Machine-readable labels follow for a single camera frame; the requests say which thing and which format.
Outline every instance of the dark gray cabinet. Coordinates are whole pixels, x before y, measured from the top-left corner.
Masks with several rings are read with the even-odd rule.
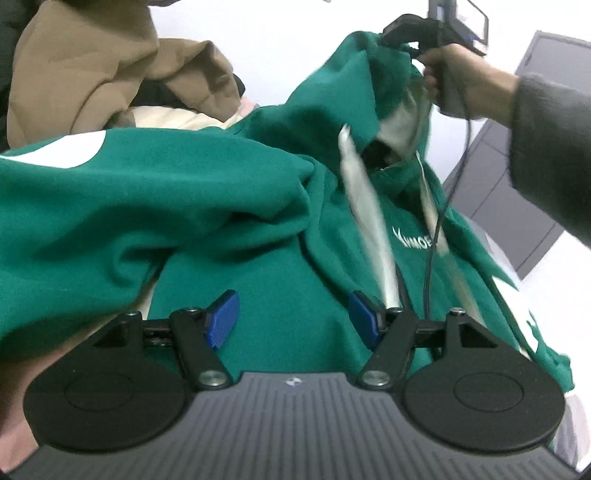
[[[517,73],[539,73],[591,95],[591,44],[537,32]],[[453,206],[487,231],[524,278],[564,230],[511,187],[507,170],[510,135],[494,121],[483,126],[470,147]],[[456,173],[457,167],[444,182],[447,191]]]

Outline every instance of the small screen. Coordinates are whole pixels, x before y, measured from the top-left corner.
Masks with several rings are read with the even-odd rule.
[[[456,18],[478,35],[478,38],[486,40],[486,17],[468,0],[456,0]]]

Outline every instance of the human arm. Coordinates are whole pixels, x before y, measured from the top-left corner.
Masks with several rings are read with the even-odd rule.
[[[515,189],[591,245],[591,97],[538,76],[502,72],[458,45],[420,60],[435,102],[432,67],[446,61],[471,116],[511,128],[508,168]]]

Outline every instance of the white logo print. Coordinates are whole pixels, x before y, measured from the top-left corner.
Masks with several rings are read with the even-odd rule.
[[[105,136],[104,130],[66,135],[32,152],[20,155],[0,155],[0,158],[40,167],[79,167],[94,158],[103,146]]]
[[[288,384],[290,387],[297,387],[298,385],[301,385],[302,383],[304,383],[304,381],[298,377],[291,377],[291,378],[288,378],[285,381],[285,383]]]
[[[400,233],[400,228],[398,228],[398,232],[396,230],[394,230],[394,227],[392,227],[392,231],[394,233],[394,236],[396,238],[398,238],[398,240],[400,240],[400,243],[402,243],[406,248],[417,248],[419,250],[428,250],[429,247],[431,246],[431,238],[428,235],[425,236],[411,236],[411,237],[407,237],[407,236],[403,236]]]

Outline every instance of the gray sleeve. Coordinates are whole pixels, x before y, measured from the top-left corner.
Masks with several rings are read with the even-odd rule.
[[[509,171],[526,199],[591,245],[591,97],[534,75],[514,103]]]

